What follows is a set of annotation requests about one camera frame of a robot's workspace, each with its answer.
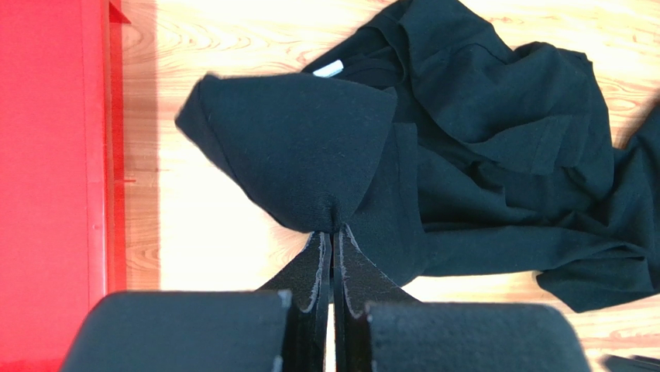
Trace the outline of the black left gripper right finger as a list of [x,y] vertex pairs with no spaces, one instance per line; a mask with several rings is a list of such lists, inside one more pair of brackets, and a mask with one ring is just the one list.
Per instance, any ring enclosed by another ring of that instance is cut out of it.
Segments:
[[587,371],[573,327],[534,304],[423,302],[380,271],[348,226],[334,237],[340,371]]

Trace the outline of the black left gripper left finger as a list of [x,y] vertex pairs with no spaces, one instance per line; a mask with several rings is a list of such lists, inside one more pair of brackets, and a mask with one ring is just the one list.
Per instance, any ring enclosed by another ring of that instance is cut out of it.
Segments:
[[320,371],[331,247],[323,232],[255,291],[123,291],[88,313],[64,371]]

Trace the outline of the black t shirt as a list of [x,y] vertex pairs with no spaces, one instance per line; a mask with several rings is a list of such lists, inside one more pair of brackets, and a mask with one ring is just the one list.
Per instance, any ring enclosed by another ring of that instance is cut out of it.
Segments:
[[534,270],[575,312],[659,292],[659,111],[623,149],[583,53],[399,1],[300,73],[204,76],[175,123],[282,226],[396,284]]

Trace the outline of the red plastic tray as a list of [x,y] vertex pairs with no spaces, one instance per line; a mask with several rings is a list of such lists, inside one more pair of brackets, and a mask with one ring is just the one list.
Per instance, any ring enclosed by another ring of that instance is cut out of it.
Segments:
[[1,3],[1,369],[56,371],[127,287],[119,1]]

